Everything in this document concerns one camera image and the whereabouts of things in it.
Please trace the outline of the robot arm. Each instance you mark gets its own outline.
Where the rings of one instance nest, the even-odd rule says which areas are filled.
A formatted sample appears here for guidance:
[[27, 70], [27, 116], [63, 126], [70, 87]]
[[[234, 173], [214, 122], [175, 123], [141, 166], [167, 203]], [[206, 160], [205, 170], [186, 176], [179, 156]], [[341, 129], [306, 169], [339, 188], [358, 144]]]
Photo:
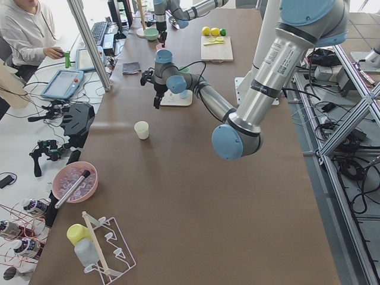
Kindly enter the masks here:
[[223, 159], [237, 160], [257, 152], [262, 146], [260, 124], [306, 51], [345, 41], [349, 7], [349, 1], [280, 1], [277, 4], [270, 1], [267, 11], [278, 14], [274, 41], [238, 107], [233, 107], [203, 76], [178, 68], [167, 49], [156, 52], [154, 67], [143, 72], [140, 83], [153, 84], [155, 108], [159, 108], [167, 91], [175, 94], [192, 91], [220, 121], [211, 137], [214, 151]]
[[197, 3], [186, 10], [180, 7], [180, 1], [177, 0], [154, 0], [154, 14], [156, 20], [156, 29], [159, 33], [158, 41], [165, 48], [167, 39], [167, 20], [166, 12], [170, 12], [171, 19], [180, 29], [184, 29], [191, 20], [206, 15], [213, 9], [220, 8], [228, 3], [228, 0], [205, 0]]

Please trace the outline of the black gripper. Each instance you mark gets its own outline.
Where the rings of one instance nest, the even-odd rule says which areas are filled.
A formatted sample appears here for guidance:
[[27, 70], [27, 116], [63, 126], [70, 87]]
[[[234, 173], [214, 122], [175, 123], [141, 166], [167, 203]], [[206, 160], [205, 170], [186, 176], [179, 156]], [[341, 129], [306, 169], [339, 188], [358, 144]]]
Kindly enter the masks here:
[[158, 31], [157, 39], [159, 41], [159, 46], [165, 48], [167, 38], [167, 24], [165, 17], [156, 17], [156, 29]]
[[152, 83], [154, 90], [156, 91], [156, 96], [154, 98], [154, 107], [160, 109], [160, 102], [164, 98], [166, 92], [166, 84], [161, 82], [159, 77], [156, 77], [155, 71], [153, 68], [145, 70], [141, 74], [140, 85], [145, 86], [147, 83]]

